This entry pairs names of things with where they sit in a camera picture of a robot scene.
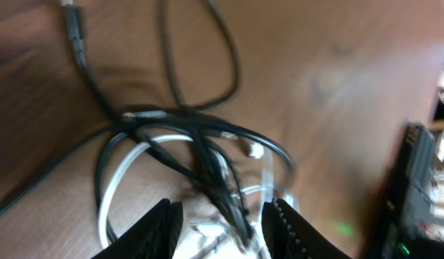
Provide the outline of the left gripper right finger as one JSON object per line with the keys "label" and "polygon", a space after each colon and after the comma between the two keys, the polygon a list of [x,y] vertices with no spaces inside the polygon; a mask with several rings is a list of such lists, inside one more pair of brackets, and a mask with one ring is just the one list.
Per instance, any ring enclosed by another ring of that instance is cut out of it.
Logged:
{"label": "left gripper right finger", "polygon": [[263,205],[261,225],[272,259],[349,259],[283,199]]}

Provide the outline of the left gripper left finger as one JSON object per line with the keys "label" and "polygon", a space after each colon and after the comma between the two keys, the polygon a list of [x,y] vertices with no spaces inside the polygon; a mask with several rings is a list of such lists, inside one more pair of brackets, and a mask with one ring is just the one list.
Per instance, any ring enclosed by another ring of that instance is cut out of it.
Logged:
{"label": "left gripper left finger", "polygon": [[162,199],[93,259],[171,259],[183,222],[182,203]]}

